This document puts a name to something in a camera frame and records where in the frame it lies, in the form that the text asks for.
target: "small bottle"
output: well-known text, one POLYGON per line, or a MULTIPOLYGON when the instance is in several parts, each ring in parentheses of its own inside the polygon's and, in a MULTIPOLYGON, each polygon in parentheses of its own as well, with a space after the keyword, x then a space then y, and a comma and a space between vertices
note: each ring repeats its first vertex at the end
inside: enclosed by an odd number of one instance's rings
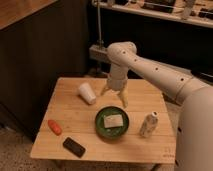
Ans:
POLYGON ((152 135, 158 124, 157 113, 152 112, 147 115, 140 129, 140 135, 144 138, 148 138, 152 135))

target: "speckled floor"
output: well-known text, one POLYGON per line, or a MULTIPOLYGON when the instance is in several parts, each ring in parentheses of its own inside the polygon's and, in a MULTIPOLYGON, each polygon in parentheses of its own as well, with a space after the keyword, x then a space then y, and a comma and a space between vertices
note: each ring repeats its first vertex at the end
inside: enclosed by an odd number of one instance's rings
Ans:
MULTIPOLYGON (((165 98, 168 113, 176 132, 180 108, 165 98)), ((32 142, 20 133, 0 129, 0 171, 148 171, 150 165, 67 161, 58 168, 51 160, 35 160, 29 157, 32 142)), ((172 171, 173 165, 163 165, 158 171, 172 171)))

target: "green plate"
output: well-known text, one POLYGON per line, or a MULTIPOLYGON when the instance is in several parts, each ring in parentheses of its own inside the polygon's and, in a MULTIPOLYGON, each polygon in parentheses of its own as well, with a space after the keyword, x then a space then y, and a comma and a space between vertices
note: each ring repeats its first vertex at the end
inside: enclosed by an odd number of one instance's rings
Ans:
POLYGON ((115 106, 108 106, 101 109, 95 118, 96 131, 102 137, 108 139, 116 139, 123 135, 128 127, 129 127, 129 118, 122 109, 115 106), (113 127, 113 128, 105 128, 104 127, 104 117, 109 115, 117 115, 121 114, 123 118, 123 126, 121 127, 113 127))

